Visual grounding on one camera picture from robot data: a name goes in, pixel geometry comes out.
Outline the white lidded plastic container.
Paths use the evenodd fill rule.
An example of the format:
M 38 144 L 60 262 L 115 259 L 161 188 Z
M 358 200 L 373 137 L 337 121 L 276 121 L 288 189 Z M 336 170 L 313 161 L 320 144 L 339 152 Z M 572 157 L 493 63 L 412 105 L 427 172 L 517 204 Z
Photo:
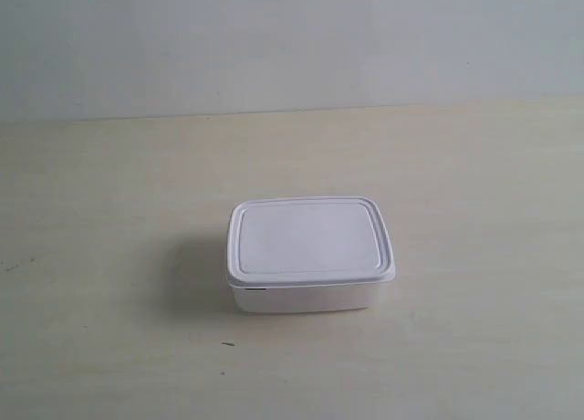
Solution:
M 395 275 L 387 226 L 367 197 L 253 200 L 230 216 L 226 281 L 240 310 L 366 309 Z

